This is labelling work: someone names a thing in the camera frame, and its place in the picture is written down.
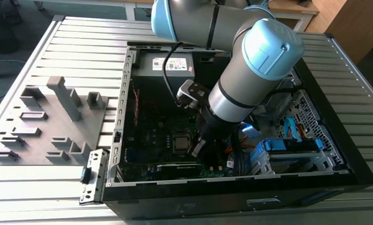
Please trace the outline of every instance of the white label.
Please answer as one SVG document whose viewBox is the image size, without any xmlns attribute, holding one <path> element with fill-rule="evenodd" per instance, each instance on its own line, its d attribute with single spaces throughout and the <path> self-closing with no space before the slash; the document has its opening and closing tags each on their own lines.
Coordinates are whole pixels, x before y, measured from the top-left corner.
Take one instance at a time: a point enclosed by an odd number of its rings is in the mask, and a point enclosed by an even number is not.
<svg viewBox="0 0 373 225">
<path fill-rule="evenodd" d="M 165 58 L 154 58 L 153 70 L 162 70 Z M 186 58 L 170 58 L 166 64 L 166 70 L 185 70 L 188 71 Z"/>
<path fill-rule="evenodd" d="M 228 161 L 228 162 L 226 162 L 226 166 L 228 166 L 229 168 L 234 168 L 234 162 L 233 162 L 233 161 Z"/>
</svg>

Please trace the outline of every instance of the wooden cabinet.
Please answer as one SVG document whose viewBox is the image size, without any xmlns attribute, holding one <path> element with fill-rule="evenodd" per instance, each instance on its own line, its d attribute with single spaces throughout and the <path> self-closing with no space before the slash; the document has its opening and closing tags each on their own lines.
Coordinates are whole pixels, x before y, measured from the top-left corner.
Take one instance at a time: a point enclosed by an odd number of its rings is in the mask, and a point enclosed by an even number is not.
<svg viewBox="0 0 373 225">
<path fill-rule="evenodd" d="M 373 48 L 373 0 L 312 0 L 320 9 L 308 32 L 332 33 L 355 63 Z"/>
</svg>

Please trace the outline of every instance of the gray block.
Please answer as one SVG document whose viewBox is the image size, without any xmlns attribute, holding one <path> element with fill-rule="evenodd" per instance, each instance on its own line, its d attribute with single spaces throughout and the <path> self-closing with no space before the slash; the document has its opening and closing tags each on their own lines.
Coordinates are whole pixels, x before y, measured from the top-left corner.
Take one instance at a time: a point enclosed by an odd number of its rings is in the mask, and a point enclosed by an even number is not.
<svg viewBox="0 0 373 225">
<path fill-rule="evenodd" d="M 38 87 L 27 87 L 21 95 L 21 99 L 27 106 L 30 107 L 41 107 L 38 103 L 38 99 L 45 98 L 43 93 L 41 92 Z"/>
<path fill-rule="evenodd" d="M 42 130 L 38 127 L 15 127 L 13 129 L 13 135 L 25 135 L 25 136 L 39 136 Z"/>
<path fill-rule="evenodd" d="M 9 148 L 3 148 L 0 150 L 0 161 L 15 161 L 18 159 L 19 155 L 10 150 Z"/>
<path fill-rule="evenodd" d="M 106 109 L 105 101 L 100 92 L 90 92 L 88 97 L 90 109 Z"/>
<path fill-rule="evenodd" d="M 33 96 L 21 96 L 21 99 L 22 99 L 25 105 L 27 106 L 27 108 L 31 108 L 31 107 L 38 107 L 39 108 L 41 107 L 35 97 L 33 97 Z"/>
<path fill-rule="evenodd" d="M 57 148 L 70 148 L 73 140 L 69 137 L 53 137 L 50 142 Z"/>
<path fill-rule="evenodd" d="M 66 162 L 70 157 L 65 151 L 49 151 L 46 158 L 53 162 L 53 163 L 62 163 Z"/>
<path fill-rule="evenodd" d="M 73 142 L 72 148 L 70 148 L 70 155 L 76 158 L 78 162 L 88 162 L 89 155 L 92 153 L 92 148 L 89 144 L 85 142 L 82 149 L 80 149 L 76 142 Z"/>
<path fill-rule="evenodd" d="M 81 102 L 81 99 L 80 99 L 80 95 L 78 95 L 78 93 L 76 91 L 76 88 L 73 88 L 70 90 L 70 97 L 72 97 L 72 99 L 73 99 L 73 101 L 76 103 L 76 106 L 81 107 L 82 106 L 82 102 Z"/>
<path fill-rule="evenodd" d="M 47 87 L 54 90 L 54 92 L 58 96 L 58 100 L 60 100 L 72 120 L 80 121 L 82 119 L 81 113 L 77 108 L 77 104 L 74 103 L 74 100 L 66 89 L 65 78 L 62 76 L 51 76 L 49 79 Z"/>
<path fill-rule="evenodd" d="M 47 120 L 49 115 L 46 112 L 23 112 L 21 115 L 22 120 Z"/>
<path fill-rule="evenodd" d="M 22 147 L 26 141 L 19 136 L 9 136 L 2 138 L 0 143 L 7 147 Z"/>
</svg>

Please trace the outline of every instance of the black cable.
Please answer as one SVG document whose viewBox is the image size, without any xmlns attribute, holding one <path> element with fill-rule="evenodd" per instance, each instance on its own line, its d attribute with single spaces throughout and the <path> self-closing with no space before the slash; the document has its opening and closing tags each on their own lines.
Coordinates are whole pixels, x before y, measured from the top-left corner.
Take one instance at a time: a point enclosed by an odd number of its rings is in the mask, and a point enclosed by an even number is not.
<svg viewBox="0 0 373 225">
<path fill-rule="evenodd" d="M 295 88 L 280 88 L 280 89 L 276 89 L 273 91 L 269 92 L 269 94 L 267 95 L 267 97 L 271 97 L 273 96 L 275 94 L 279 94 L 279 93 L 292 93 L 295 94 L 299 90 L 303 90 L 304 87 L 303 86 L 296 86 Z"/>
<path fill-rule="evenodd" d="M 173 92 L 173 88 L 172 88 L 172 86 L 170 86 L 170 82 L 169 82 L 169 78 L 168 78 L 166 65 L 168 65 L 168 61 L 169 61 L 169 59 L 170 59 L 170 56 L 172 56 L 172 54 L 173 54 L 173 52 L 177 50 L 177 48 L 178 48 L 182 44 L 184 44 L 182 42 L 178 42 L 178 44 L 172 48 L 172 50 L 170 50 L 170 52 L 169 52 L 169 54 L 168 54 L 168 56 L 166 56 L 166 58 L 165 58 L 164 67 L 162 67 L 162 69 L 164 69 L 164 79 L 165 79 L 165 83 L 166 83 L 168 89 L 169 89 L 169 91 L 170 91 L 172 97 L 173 97 L 173 99 L 174 99 L 174 102 L 176 102 L 176 104 L 177 104 L 178 106 L 180 106 L 178 99 L 177 99 L 176 94 L 174 94 L 174 92 Z"/>
<path fill-rule="evenodd" d="M 148 10 L 145 8 L 142 8 L 142 10 L 146 12 L 148 17 L 152 17 L 152 14 L 148 12 Z"/>
</svg>

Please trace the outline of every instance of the power supply label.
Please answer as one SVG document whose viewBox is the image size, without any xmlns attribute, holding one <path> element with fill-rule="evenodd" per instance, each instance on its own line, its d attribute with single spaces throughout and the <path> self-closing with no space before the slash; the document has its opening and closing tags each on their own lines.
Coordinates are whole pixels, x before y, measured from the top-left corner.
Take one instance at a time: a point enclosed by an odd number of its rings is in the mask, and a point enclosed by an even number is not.
<svg viewBox="0 0 373 225">
<path fill-rule="evenodd" d="M 153 70 L 162 70 L 165 58 L 154 58 Z M 185 70 L 188 71 L 186 58 L 170 58 L 166 64 L 166 70 Z"/>
</svg>

